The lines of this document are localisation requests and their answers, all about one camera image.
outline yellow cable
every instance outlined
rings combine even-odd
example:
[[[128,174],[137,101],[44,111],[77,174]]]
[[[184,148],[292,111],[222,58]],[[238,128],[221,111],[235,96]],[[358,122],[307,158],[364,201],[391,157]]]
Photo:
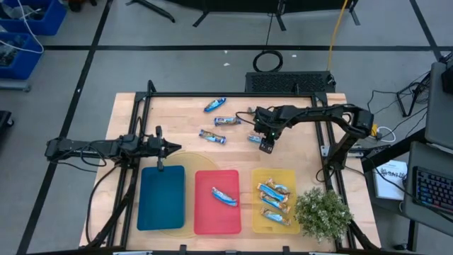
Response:
[[[331,39],[331,46],[328,49],[327,71],[331,70],[332,49],[333,49],[333,45],[335,44],[335,37],[337,35],[338,27],[340,26],[340,23],[341,23],[341,18],[343,17],[343,13],[345,12],[345,9],[346,9],[346,4],[348,4],[348,0],[345,0],[345,3],[343,4],[343,7],[341,8],[340,16],[338,17],[337,23],[335,25],[335,29],[333,30],[332,39]]]

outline keyboard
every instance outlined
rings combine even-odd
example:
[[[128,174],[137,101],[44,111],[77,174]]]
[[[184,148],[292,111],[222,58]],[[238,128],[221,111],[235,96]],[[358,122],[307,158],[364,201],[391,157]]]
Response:
[[[414,194],[417,200],[453,215],[453,177],[416,166]]]

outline wooden table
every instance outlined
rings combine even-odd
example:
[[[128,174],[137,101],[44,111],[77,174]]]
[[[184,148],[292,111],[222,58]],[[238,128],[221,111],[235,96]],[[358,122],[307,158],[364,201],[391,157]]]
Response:
[[[115,139],[127,133],[133,106],[134,93],[118,93],[113,106],[106,138]],[[215,112],[203,113],[203,108],[212,98],[191,97],[153,97],[146,134],[155,132],[160,125],[164,138],[169,142],[182,145],[182,152],[199,152],[212,159],[220,169],[239,171],[241,191],[241,224],[242,231],[235,235],[195,236],[190,238],[170,237],[160,231],[139,231],[137,229],[137,208],[139,203],[140,179],[134,200],[130,234],[127,249],[131,250],[179,250],[181,244],[187,244],[192,251],[282,251],[282,246],[289,246],[291,251],[333,251],[333,243],[320,244],[310,237],[299,234],[256,234],[251,228],[251,172],[257,168],[294,169],[296,171],[297,192],[302,194],[315,186],[324,188],[323,183],[315,179],[315,173],[321,168],[319,144],[314,123],[300,123],[292,129],[285,129],[276,142],[273,153],[266,154],[258,150],[258,145],[249,142],[246,135],[253,130],[249,124],[233,127],[214,127],[215,116],[233,116],[236,111],[246,111],[247,107],[295,105],[299,108],[311,106],[309,98],[244,98],[230,97]],[[345,95],[328,94],[328,103],[345,103]],[[200,129],[212,130],[225,135],[227,142],[221,145],[198,137]],[[344,132],[336,124],[333,130],[337,141]],[[323,124],[323,136],[328,145],[327,132]],[[347,166],[362,170],[359,159],[348,159]],[[140,168],[156,166],[155,158],[143,158]],[[112,164],[98,169],[96,182]],[[368,197],[367,185],[363,176],[353,171],[343,170],[343,178],[348,197],[348,204],[360,229],[371,242],[380,247],[376,222]],[[90,219],[91,238],[99,232],[110,217],[117,190],[120,171],[113,172],[98,187],[93,197]],[[115,243],[119,244],[123,218],[117,223]],[[81,245],[86,244],[82,235]]]

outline yellow tray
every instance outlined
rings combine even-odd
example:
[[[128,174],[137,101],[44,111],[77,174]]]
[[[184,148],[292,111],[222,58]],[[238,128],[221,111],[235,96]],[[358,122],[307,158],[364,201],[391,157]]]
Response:
[[[291,195],[287,204],[291,206],[289,214],[284,214],[280,210],[265,204],[260,199],[260,191],[256,188],[258,183],[265,183],[269,178],[272,178],[277,184],[282,184],[288,187]],[[252,172],[252,228],[255,233],[265,234],[298,234],[300,232],[300,224],[294,219],[294,205],[296,204],[296,174],[294,170],[286,169],[255,169]],[[261,215],[261,208],[271,209],[275,213],[284,215],[291,220],[290,226],[284,226],[280,223],[273,222]]]

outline white paper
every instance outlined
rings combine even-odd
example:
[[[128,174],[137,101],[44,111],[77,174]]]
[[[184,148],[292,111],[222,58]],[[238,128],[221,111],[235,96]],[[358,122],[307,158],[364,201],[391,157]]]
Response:
[[[387,180],[397,184],[400,188],[404,189],[403,179],[408,173],[408,166],[405,162],[391,160],[381,166],[377,167],[379,173],[381,173]],[[377,172],[373,169],[374,174],[374,187],[376,190],[377,198],[392,199],[392,200],[403,200],[404,192],[399,190],[393,184],[384,180]]]

